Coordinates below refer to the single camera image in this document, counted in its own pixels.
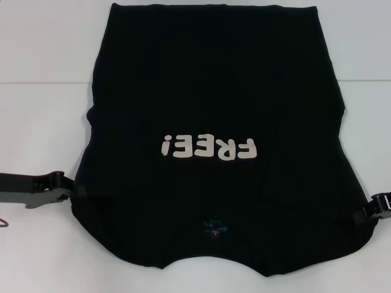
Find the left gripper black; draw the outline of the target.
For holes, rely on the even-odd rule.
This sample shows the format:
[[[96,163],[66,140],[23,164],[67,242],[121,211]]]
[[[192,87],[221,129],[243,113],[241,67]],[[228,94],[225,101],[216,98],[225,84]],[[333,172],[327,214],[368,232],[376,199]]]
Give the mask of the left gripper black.
[[[85,185],[77,185],[64,172],[40,176],[1,174],[1,203],[24,204],[25,208],[34,209],[77,196],[86,196]]]

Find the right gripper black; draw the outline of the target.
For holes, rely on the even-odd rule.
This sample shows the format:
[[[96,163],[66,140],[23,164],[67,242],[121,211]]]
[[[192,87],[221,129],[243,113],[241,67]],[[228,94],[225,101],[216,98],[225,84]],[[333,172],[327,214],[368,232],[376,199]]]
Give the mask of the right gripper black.
[[[360,210],[361,222],[377,224],[379,220],[390,218],[390,194],[376,194],[371,196],[371,200]]]

